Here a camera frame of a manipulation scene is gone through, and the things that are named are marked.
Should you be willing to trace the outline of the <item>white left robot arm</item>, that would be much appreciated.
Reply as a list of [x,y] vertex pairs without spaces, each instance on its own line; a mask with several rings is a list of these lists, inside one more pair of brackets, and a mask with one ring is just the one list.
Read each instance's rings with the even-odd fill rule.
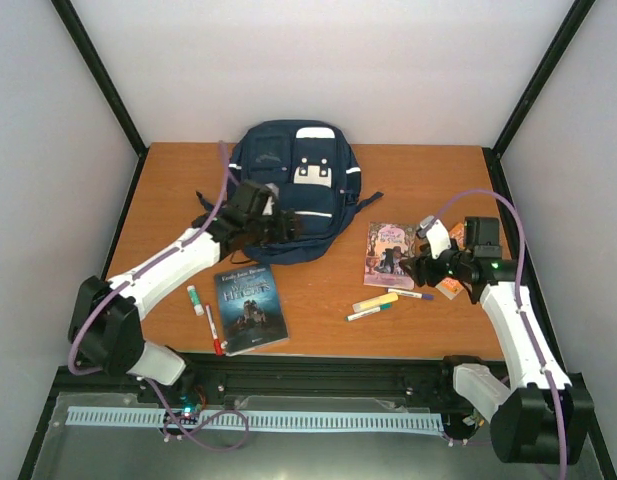
[[104,372],[153,380],[174,402],[189,400],[196,378],[173,349],[144,338],[141,323],[173,290],[245,247],[293,241],[300,220],[268,186],[245,181],[231,198],[197,217],[182,235],[142,264],[79,287],[68,339],[74,375]]

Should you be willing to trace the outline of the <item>white green glue stick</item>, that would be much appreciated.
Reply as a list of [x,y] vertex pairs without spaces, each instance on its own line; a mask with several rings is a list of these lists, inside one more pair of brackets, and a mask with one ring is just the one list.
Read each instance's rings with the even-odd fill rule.
[[189,296],[189,299],[192,303],[194,312],[197,316],[202,316],[205,311],[204,311],[204,307],[201,303],[200,297],[197,293],[196,288],[193,285],[188,285],[187,286],[187,293]]

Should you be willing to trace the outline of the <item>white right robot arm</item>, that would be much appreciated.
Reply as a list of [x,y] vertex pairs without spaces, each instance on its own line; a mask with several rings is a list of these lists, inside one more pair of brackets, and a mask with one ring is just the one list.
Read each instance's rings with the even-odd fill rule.
[[432,216],[417,235],[424,244],[401,261],[402,270],[418,286],[460,282],[486,313],[504,354],[506,382],[479,361],[464,359],[452,371],[454,392],[489,423],[496,456],[505,463],[575,464],[594,404],[552,354],[529,290],[517,279],[517,262],[503,257],[498,219],[466,218],[462,244]]

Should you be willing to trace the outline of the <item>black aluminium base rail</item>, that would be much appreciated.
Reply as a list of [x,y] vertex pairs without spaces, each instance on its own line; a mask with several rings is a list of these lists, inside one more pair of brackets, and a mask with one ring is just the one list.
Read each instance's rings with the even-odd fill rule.
[[193,374],[162,386],[173,405],[229,406],[250,396],[373,398],[413,407],[459,405],[450,393],[451,366],[442,360],[191,354]]

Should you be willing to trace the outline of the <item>navy blue student backpack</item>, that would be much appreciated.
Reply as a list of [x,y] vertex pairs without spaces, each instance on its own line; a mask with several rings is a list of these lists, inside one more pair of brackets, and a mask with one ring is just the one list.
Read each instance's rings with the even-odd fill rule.
[[343,132],[317,120],[271,120],[250,128],[233,149],[228,169],[275,192],[299,219],[298,238],[249,246],[251,260],[293,265],[322,257],[355,215],[383,196],[360,198],[361,168]]

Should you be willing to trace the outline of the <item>purple tipped white marker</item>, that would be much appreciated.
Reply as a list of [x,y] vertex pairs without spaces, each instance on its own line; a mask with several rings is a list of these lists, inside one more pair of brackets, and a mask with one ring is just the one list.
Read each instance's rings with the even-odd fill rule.
[[388,288],[387,289],[388,293],[394,293],[398,296],[402,296],[402,297],[408,297],[408,298],[414,298],[414,299],[422,299],[422,300],[434,300],[434,295],[429,294],[429,293],[421,293],[421,292],[415,292],[415,291],[409,291],[409,290],[402,290],[402,289],[396,289],[396,288]]

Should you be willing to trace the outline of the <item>dark Wuthering Heights book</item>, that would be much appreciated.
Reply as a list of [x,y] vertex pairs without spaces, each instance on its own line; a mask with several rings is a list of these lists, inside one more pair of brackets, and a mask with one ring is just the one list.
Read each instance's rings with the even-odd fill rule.
[[286,341],[287,323],[269,265],[252,265],[214,276],[227,356]]

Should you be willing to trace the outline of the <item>pink Taming Shrew book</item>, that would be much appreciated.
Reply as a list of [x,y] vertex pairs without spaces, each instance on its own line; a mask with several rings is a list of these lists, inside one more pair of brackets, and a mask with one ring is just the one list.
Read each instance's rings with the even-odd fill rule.
[[400,262],[412,257],[416,228],[411,224],[371,222],[367,235],[364,284],[413,290],[414,280]]

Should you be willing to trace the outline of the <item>black left frame post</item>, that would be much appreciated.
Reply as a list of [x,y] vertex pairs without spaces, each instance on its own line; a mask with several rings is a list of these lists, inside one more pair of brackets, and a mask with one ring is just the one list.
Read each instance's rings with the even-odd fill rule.
[[132,120],[73,2],[69,0],[51,0],[51,4],[106,100],[132,150],[139,160],[144,160],[148,152],[148,147]]

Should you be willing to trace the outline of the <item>yellow highlighter pen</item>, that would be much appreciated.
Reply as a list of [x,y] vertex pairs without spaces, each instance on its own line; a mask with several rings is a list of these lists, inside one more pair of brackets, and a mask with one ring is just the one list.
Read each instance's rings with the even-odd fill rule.
[[359,313],[365,310],[369,310],[375,307],[382,306],[384,304],[390,304],[399,299],[398,295],[394,292],[385,293],[380,296],[376,296],[367,300],[363,300],[355,303],[352,308],[355,313]]

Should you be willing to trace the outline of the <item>orange Treehouse book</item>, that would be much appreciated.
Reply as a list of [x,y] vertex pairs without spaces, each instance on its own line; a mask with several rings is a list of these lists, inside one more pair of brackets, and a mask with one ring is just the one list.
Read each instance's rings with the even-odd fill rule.
[[[455,240],[460,250],[465,248],[464,242],[465,227],[463,222],[457,223],[449,230],[449,237],[451,240]],[[457,295],[464,291],[464,287],[457,280],[452,278],[444,278],[439,282],[435,288],[449,300],[453,300]]]

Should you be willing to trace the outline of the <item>black frame post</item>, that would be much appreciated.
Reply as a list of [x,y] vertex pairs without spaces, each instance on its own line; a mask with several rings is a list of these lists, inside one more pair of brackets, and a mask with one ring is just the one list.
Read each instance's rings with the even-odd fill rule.
[[576,0],[570,6],[492,147],[498,160],[503,158],[595,3]]
[[106,100],[132,150],[139,160],[144,160],[148,152],[148,147],[132,120],[73,2],[69,0],[51,0],[51,4]]

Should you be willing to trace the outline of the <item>red tipped white marker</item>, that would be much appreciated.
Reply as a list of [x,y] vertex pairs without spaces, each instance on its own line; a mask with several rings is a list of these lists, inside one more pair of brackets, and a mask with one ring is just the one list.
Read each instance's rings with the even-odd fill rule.
[[211,306],[209,304],[205,304],[204,309],[205,309],[207,321],[208,321],[209,328],[210,328],[210,333],[211,333],[211,337],[213,341],[213,348],[214,348],[215,354],[218,356],[222,356],[224,354],[224,351],[223,351],[221,341],[219,339],[219,335],[217,332],[217,328],[216,328],[216,325],[213,319]]

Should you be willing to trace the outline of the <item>green tipped white marker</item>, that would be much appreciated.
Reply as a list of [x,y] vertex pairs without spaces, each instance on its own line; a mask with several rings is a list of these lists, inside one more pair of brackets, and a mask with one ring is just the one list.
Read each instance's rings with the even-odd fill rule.
[[368,316],[377,314],[379,312],[382,312],[384,310],[390,309],[391,307],[392,307],[392,304],[391,303],[387,303],[387,304],[378,305],[378,306],[375,306],[375,307],[372,307],[372,308],[369,308],[369,309],[365,309],[363,311],[360,311],[360,312],[348,315],[346,317],[346,321],[347,322],[353,322],[353,321],[359,320],[361,318],[368,317]]

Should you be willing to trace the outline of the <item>black right frame post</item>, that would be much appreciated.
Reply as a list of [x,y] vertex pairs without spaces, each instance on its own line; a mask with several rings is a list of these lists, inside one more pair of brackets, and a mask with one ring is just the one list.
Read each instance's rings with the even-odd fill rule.
[[498,160],[503,158],[595,3],[576,0],[570,6],[492,147]]

